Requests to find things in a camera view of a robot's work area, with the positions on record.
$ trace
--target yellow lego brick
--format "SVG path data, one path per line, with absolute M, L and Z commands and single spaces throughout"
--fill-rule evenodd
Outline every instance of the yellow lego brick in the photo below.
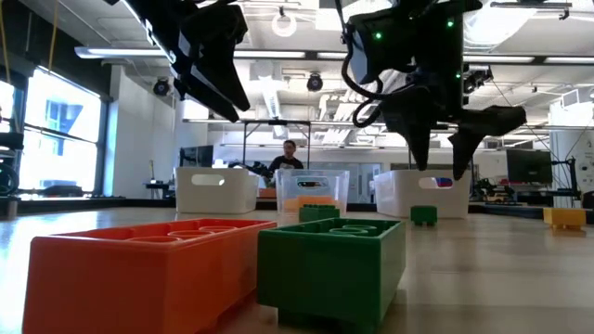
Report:
M 545 223 L 551 226 L 584 226 L 586 225 L 586 210 L 565 208 L 544 208 Z

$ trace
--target green lego brick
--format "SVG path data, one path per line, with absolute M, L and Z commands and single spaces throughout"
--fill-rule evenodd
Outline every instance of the green lego brick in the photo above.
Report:
M 330 233 L 335 228 L 368 236 Z M 262 231 L 258 302 L 277 307 L 287 319 L 321 317 L 352 325 L 358 333 L 373 332 L 404 272 L 405 242 L 405 226 L 398 221 L 333 218 Z
M 299 209 L 299 222 L 313 222 L 328 218 L 338 218 L 341 211 L 334 205 L 305 204 Z
M 437 208 L 431 205 L 416 205 L 410 208 L 410 220 L 420 226 L 435 226 L 437 223 Z

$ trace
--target orange lego brick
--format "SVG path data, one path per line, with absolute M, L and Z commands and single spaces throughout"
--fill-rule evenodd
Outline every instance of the orange lego brick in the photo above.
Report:
M 568 208 L 543 208 L 545 223 L 551 228 L 581 230 L 586 225 L 586 210 Z
M 257 235 L 275 226 L 201 219 L 34 238 L 23 333 L 212 328 L 254 291 Z

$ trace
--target white storage bin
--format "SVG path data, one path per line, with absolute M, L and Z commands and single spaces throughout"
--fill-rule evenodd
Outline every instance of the white storage bin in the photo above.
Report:
M 175 197 L 180 213 L 246 213 L 255 210 L 258 176 L 243 169 L 178 167 Z
M 280 213 L 297 213 L 304 204 L 335 205 L 346 213 L 348 171 L 279 169 L 275 178 Z
M 436 178 L 449 178 L 453 185 L 439 187 Z M 410 207 L 433 205 L 439 219 L 468 215 L 470 171 L 458 181 L 450 171 L 391 171 L 376 175 L 374 183 L 379 213 L 408 218 Z

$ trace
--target small green block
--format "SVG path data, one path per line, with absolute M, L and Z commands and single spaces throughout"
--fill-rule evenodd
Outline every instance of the small green block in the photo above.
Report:
M 423 223 L 427 226 L 437 224 L 437 208 L 431 205 L 416 205 L 410 208 L 410 220 L 416 225 Z
M 341 211 L 333 205 L 305 204 L 299 209 L 299 222 L 307 223 L 322 219 L 340 218 Z

